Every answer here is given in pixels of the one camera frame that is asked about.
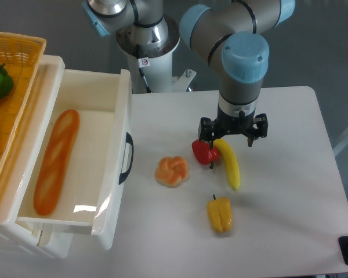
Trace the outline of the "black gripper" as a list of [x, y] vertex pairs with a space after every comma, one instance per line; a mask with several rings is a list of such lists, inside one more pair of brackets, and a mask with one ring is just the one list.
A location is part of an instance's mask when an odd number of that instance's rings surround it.
[[266, 114], [255, 116], [253, 111], [246, 115], [241, 112], [241, 116], [231, 116], [226, 114], [221, 107], [217, 108], [217, 117], [215, 120], [202, 117], [198, 129], [198, 139], [209, 143], [210, 149], [213, 149], [214, 142], [226, 135], [242, 134], [247, 138], [249, 147], [258, 138], [267, 137], [268, 120]]

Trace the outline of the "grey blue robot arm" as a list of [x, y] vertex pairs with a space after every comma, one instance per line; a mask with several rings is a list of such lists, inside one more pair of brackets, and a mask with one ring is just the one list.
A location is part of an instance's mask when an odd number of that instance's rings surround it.
[[252, 145], [267, 136], [267, 116], [255, 113], [269, 64], [262, 32], [288, 19], [294, 1], [232, 1], [219, 11], [198, 4], [179, 23], [164, 13], [162, 1], [83, 1], [82, 7], [100, 36], [115, 35], [134, 93], [172, 92], [180, 85], [172, 75], [180, 42], [218, 75], [217, 117], [200, 120], [201, 141], [242, 134]]

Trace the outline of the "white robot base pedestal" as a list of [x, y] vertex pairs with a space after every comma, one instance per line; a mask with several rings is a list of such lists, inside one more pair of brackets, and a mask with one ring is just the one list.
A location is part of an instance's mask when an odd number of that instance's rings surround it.
[[150, 27], [132, 24], [116, 32], [119, 48], [126, 54], [131, 75], [132, 93], [189, 92], [196, 76], [186, 69], [173, 76], [173, 52], [179, 45], [176, 22], [169, 16]]

